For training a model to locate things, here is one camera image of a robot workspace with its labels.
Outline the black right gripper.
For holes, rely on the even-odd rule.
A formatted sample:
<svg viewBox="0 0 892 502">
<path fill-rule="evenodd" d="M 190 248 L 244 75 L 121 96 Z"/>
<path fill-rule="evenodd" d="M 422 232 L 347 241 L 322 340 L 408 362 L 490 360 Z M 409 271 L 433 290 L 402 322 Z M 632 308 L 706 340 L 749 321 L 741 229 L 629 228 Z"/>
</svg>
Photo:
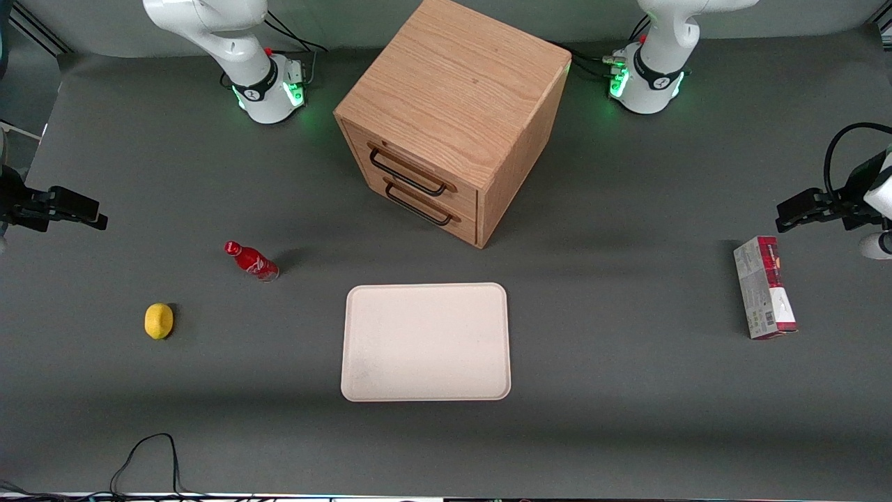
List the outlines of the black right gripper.
<svg viewBox="0 0 892 502">
<path fill-rule="evenodd" d="M 49 222 L 67 220 L 105 231 L 108 217 L 99 213 L 100 204 L 60 185 L 48 191 L 25 186 L 18 172 L 2 165 L 1 220 L 4 225 L 41 227 L 48 231 Z"/>
</svg>

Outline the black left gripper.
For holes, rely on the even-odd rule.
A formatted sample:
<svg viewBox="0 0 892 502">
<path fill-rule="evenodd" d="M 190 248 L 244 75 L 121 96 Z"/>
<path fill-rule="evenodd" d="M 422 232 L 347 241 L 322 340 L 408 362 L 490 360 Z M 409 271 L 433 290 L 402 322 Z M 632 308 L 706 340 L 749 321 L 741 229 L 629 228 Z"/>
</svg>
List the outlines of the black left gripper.
<svg viewBox="0 0 892 502">
<path fill-rule="evenodd" d="M 879 178 L 888 155 L 888 152 L 883 151 L 860 163 L 848 175 L 843 188 L 838 190 L 839 200 L 845 209 L 842 219 L 845 231 L 854 231 L 868 225 L 885 225 L 886 218 L 863 198 Z M 785 233 L 809 223 L 839 220 L 842 215 L 835 210 L 838 207 L 838 202 L 831 194 L 819 188 L 807 188 L 797 194 L 794 200 L 786 200 L 777 205 L 777 231 Z"/>
</svg>

